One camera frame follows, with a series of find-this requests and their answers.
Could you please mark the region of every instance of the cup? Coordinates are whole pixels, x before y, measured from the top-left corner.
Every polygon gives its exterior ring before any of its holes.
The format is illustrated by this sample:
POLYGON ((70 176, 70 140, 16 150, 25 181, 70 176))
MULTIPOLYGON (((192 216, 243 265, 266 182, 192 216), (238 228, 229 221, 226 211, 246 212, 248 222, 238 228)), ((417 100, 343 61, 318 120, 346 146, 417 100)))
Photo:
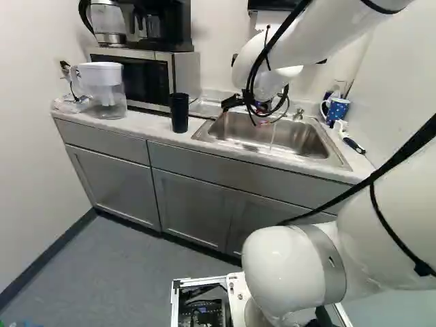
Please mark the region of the cup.
POLYGON ((340 97, 333 97, 331 99, 324 100, 320 107, 322 108, 322 105, 325 103, 330 104, 328 113, 324 114, 322 109, 320 109, 320 112, 327 125, 330 125, 332 122, 339 119, 344 119, 349 110, 349 106, 351 105, 350 100, 341 99, 340 97))
POLYGON ((170 94, 171 122, 174 133, 186 133, 188 130, 189 95, 170 94))

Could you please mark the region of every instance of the circuit board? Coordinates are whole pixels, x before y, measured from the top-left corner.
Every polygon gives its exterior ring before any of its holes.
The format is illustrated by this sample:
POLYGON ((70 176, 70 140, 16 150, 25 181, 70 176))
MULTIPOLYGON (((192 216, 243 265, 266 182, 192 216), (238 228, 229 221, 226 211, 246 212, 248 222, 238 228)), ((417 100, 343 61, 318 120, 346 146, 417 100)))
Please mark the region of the circuit board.
POLYGON ((178 327, 225 327, 223 303, 217 300, 200 300, 181 305, 178 327))

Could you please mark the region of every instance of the baseboard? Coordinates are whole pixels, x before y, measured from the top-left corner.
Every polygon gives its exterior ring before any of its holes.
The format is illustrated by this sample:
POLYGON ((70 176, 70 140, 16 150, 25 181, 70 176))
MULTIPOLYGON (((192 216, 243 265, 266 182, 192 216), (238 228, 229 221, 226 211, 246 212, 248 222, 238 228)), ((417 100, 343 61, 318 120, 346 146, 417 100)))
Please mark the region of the baseboard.
POLYGON ((60 252, 73 238, 75 238, 89 223, 97 216, 95 209, 91 209, 83 215, 73 226, 71 226, 61 237, 59 237, 47 250, 45 250, 27 269, 22 272, 12 283, 0 294, 0 312, 15 298, 15 296, 29 284, 33 278, 60 252))
POLYGON ((132 228, 134 230, 137 230, 139 232, 142 232, 142 233, 145 233, 145 234, 157 237, 157 238, 163 238, 164 240, 167 240, 171 243, 178 244, 182 247, 187 247, 191 250, 203 253, 203 254, 208 255, 210 257, 213 257, 215 259, 227 262, 228 264, 233 264, 234 266, 238 266, 238 267, 242 266, 240 259, 232 257, 231 255, 221 253, 221 252, 215 251, 213 249, 209 249, 208 247, 203 247, 201 245, 197 245, 195 243, 189 242, 188 240, 184 240, 184 239, 179 238, 177 236, 169 235, 166 233, 159 233, 159 232, 152 230, 150 228, 147 228, 139 223, 114 216, 111 213, 107 213, 107 212, 101 211, 99 209, 97 209, 97 213, 100 217, 109 219, 109 220, 114 221, 116 223, 119 223, 125 227, 132 228))

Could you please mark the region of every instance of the gray carpet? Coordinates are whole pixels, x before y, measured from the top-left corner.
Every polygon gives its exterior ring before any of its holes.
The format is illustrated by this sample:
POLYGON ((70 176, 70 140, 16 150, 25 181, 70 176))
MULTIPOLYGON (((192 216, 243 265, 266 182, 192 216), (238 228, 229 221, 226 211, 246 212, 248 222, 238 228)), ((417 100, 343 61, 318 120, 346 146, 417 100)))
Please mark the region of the gray carpet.
POLYGON ((240 271, 166 240, 98 217, 1 314, 6 326, 170 325, 171 280, 240 271))

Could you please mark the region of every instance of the kettle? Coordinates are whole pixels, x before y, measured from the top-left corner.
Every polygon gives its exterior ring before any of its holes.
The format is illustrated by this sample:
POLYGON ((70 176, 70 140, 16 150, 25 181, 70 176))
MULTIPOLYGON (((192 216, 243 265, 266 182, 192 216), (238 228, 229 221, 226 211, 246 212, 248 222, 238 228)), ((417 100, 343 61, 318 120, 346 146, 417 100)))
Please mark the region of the kettle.
POLYGON ((120 63, 81 63, 70 69, 72 86, 89 98, 87 113, 100 119, 123 118, 127 100, 120 63))
POLYGON ((100 46, 126 45, 126 25, 117 1, 80 0, 78 11, 82 22, 94 34, 100 46))

